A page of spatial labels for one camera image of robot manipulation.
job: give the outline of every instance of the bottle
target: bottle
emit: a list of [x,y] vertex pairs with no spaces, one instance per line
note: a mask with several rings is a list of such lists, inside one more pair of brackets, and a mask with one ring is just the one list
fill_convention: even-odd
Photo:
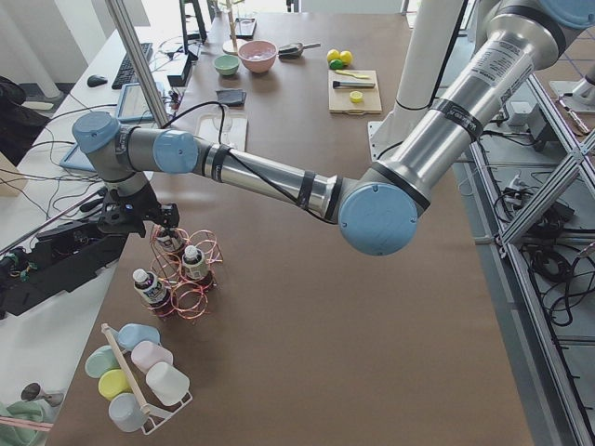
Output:
[[159,246],[168,254],[179,256],[186,247],[186,241],[181,237],[179,231],[171,228],[160,228],[156,239]]
[[136,269],[132,279],[137,292],[158,317],[164,318],[174,311],[169,285],[159,280],[153,272]]
[[214,285],[213,273],[206,263],[205,254],[194,245],[189,244],[184,249],[182,271],[187,279],[197,282],[205,288],[205,291]]

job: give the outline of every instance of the black bag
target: black bag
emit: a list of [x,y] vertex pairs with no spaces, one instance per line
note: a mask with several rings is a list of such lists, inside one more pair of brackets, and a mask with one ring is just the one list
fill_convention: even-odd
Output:
[[22,107],[27,95],[14,82],[0,76],[0,151],[17,165],[44,129],[49,118]]

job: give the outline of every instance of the label on robot arm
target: label on robot arm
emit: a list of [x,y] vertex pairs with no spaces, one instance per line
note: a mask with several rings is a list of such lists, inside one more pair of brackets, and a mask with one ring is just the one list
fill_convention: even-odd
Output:
[[491,86],[503,104],[534,70],[531,57],[522,49],[509,42],[492,41],[475,55],[469,74]]

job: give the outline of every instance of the white bottle cap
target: white bottle cap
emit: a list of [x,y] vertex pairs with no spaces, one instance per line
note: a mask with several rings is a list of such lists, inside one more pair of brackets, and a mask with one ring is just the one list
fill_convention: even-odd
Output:
[[184,256],[186,258],[188,258],[189,260],[193,260],[195,258],[198,258],[198,249],[193,244],[189,244],[184,249]]
[[132,273],[132,279],[136,283],[143,283],[149,279],[149,274],[143,268],[139,268]]

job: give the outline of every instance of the pink bowl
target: pink bowl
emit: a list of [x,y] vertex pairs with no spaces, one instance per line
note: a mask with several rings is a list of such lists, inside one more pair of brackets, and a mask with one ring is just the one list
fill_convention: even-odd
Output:
[[277,46],[266,40],[253,40],[240,46],[238,56],[251,72],[267,72],[277,59]]

